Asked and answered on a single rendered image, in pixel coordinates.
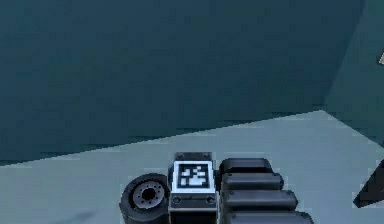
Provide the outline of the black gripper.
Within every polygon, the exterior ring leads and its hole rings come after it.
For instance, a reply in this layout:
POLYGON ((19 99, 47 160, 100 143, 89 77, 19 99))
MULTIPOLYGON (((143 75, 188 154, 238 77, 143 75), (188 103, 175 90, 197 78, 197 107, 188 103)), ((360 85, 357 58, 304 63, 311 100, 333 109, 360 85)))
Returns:
POLYGON ((124 224, 169 224, 169 188, 163 174, 149 173, 131 180, 121 194, 124 224))

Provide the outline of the black furniture piece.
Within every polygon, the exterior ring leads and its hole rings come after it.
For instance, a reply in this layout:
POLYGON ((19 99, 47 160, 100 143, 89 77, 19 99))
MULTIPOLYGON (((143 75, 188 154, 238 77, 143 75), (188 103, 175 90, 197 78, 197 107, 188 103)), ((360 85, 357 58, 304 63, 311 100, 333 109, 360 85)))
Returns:
POLYGON ((362 208, 384 200, 384 159, 380 161, 362 189, 354 198, 356 207, 362 208))

